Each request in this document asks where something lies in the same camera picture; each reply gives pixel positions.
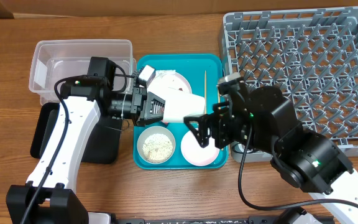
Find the rice pile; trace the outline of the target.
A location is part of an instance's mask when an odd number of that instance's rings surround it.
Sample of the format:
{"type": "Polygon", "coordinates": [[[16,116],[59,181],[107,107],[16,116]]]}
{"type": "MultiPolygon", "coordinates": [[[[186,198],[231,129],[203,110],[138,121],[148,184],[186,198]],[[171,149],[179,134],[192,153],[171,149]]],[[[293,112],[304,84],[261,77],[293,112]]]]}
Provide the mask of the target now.
{"type": "Polygon", "coordinates": [[[152,134],[145,139],[142,150],[147,161],[161,163],[172,155],[173,143],[164,134],[152,134]]]}

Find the black plastic tray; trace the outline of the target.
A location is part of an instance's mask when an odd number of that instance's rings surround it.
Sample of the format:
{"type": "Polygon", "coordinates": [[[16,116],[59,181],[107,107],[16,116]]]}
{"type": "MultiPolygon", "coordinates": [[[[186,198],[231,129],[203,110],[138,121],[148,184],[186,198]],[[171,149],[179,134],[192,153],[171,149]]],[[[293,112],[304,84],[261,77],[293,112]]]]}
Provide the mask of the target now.
{"type": "MultiPolygon", "coordinates": [[[[40,110],[30,148],[30,155],[42,157],[58,117],[58,103],[46,103],[40,110]]],[[[123,120],[103,116],[93,128],[86,145],[82,161],[95,164],[111,164],[118,155],[123,120]]]]}

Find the grey dishwasher rack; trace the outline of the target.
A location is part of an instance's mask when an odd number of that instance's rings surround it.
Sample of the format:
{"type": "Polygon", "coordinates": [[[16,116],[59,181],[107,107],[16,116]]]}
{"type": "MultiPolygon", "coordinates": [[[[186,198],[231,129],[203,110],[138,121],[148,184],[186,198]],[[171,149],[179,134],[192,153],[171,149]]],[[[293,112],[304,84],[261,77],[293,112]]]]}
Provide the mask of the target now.
{"type": "Polygon", "coordinates": [[[225,75],[279,87],[304,127],[358,156],[358,7],[230,12],[220,39],[225,75]]]}

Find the grey bowl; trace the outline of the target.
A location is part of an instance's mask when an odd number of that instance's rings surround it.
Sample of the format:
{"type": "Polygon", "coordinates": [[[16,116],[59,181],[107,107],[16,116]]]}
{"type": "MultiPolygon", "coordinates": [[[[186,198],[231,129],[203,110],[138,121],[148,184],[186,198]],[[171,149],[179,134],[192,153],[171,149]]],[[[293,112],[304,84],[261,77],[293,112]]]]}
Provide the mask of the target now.
{"type": "Polygon", "coordinates": [[[173,156],[176,140],[167,128],[151,126],[141,132],[136,146],[141,159],[156,165],[167,162],[173,156]]]}

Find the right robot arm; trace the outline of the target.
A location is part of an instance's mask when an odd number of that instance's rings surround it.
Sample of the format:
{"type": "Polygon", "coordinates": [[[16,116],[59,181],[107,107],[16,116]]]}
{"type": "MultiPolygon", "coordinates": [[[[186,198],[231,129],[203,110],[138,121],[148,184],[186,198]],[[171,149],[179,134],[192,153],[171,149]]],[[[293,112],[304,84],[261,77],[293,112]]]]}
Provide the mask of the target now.
{"type": "Polygon", "coordinates": [[[242,189],[239,169],[237,188],[244,204],[255,210],[300,209],[321,204],[341,223],[358,223],[358,172],[330,139],[303,127],[293,103],[276,86],[249,90],[241,79],[223,82],[218,90],[227,100],[213,105],[211,114],[184,117],[198,144],[214,139],[217,148],[237,142],[272,156],[271,166],[311,200],[261,206],[249,202],[242,189]]]}

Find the black bar at table edge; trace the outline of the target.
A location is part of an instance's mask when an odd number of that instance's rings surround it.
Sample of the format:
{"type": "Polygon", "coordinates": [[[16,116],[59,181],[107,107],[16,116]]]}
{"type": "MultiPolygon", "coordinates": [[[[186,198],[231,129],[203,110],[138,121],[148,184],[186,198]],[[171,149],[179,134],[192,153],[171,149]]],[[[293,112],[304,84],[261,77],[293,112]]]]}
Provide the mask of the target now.
{"type": "Polygon", "coordinates": [[[270,224],[274,223],[278,216],[251,216],[237,219],[169,219],[169,220],[144,220],[141,218],[115,218],[113,224],[270,224]]]}

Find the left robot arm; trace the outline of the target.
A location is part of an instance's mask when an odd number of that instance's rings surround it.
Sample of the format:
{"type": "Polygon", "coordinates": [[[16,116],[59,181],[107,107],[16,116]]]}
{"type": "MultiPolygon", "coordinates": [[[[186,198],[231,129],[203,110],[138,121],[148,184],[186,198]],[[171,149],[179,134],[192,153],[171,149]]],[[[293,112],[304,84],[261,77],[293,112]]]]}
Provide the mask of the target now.
{"type": "Polygon", "coordinates": [[[111,213],[89,212],[75,194],[78,170],[88,139],[102,116],[131,119],[145,126],[163,119],[165,101],[147,86],[155,76],[149,65],[132,75],[132,92],[113,87],[119,65],[92,57],[85,75],[62,78],[54,85],[60,101],[57,120],[34,171],[25,185],[10,186],[6,205],[13,223],[113,223],[111,213]]]}

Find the wooden chopstick left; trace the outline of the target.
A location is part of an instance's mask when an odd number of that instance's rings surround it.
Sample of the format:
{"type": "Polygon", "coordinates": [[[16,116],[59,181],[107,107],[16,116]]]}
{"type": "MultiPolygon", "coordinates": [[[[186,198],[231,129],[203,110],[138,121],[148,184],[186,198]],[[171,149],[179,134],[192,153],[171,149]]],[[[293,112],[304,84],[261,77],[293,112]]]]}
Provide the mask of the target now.
{"type": "Polygon", "coordinates": [[[206,75],[206,70],[204,71],[204,114],[207,113],[207,75],[206,75]]]}

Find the clear plastic bin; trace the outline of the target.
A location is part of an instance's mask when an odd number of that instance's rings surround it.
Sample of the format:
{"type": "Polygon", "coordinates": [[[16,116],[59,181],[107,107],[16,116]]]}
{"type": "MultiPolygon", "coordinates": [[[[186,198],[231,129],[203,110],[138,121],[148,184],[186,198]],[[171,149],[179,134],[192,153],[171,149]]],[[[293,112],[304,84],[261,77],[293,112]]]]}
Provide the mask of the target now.
{"type": "Polygon", "coordinates": [[[43,40],[35,48],[29,90],[40,96],[41,105],[57,102],[54,84],[62,78],[87,74],[91,57],[106,57],[127,75],[136,69],[132,43],[126,39],[43,40]]]}

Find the white round plate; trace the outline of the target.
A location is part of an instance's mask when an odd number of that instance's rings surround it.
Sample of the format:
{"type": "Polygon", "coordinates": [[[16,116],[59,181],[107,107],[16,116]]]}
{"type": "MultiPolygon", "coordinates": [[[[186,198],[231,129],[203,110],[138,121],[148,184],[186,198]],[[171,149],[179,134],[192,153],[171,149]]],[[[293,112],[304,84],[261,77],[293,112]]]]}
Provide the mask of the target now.
{"type": "Polygon", "coordinates": [[[164,75],[157,77],[151,81],[148,90],[157,90],[160,87],[173,88],[176,90],[184,91],[186,93],[192,93],[191,86],[187,79],[176,72],[174,75],[164,75]]]}

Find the white paper cup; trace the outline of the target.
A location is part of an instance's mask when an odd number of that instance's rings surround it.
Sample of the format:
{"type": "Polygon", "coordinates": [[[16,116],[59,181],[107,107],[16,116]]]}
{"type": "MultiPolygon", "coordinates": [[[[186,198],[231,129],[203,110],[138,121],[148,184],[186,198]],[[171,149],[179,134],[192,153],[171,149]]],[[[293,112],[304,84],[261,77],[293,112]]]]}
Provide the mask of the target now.
{"type": "Polygon", "coordinates": [[[154,92],[165,100],[164,123],[183,123],[185,116],[204,114],[205,98],[173,88],[162,88],[154,92]]]}

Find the white crumpled napkin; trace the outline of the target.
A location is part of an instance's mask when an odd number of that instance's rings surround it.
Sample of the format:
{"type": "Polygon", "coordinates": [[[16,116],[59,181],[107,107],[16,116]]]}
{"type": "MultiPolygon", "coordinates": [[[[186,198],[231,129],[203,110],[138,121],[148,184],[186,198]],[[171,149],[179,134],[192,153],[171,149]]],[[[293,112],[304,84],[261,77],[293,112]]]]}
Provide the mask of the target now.
{"type": "Polygon", "coordinates": [[[156,70],[156,76],[164,76],[164,75],[174,75],[176,74],[176,70],[156,70]]]}

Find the pink bowl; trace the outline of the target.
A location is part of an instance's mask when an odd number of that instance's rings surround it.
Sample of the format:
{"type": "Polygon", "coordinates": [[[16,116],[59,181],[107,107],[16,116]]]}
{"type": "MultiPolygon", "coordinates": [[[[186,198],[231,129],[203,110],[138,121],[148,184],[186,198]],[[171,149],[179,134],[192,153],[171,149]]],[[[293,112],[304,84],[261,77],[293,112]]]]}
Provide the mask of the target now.
{"type": "Polygon", "coordinates": [[[187,162],[194,166],[210,165],[217,157],[220,149],[215,147],[214,139],[209,138],[209,144],[201,147],[191,131],[181,140],[181,153],[187,162]]]}

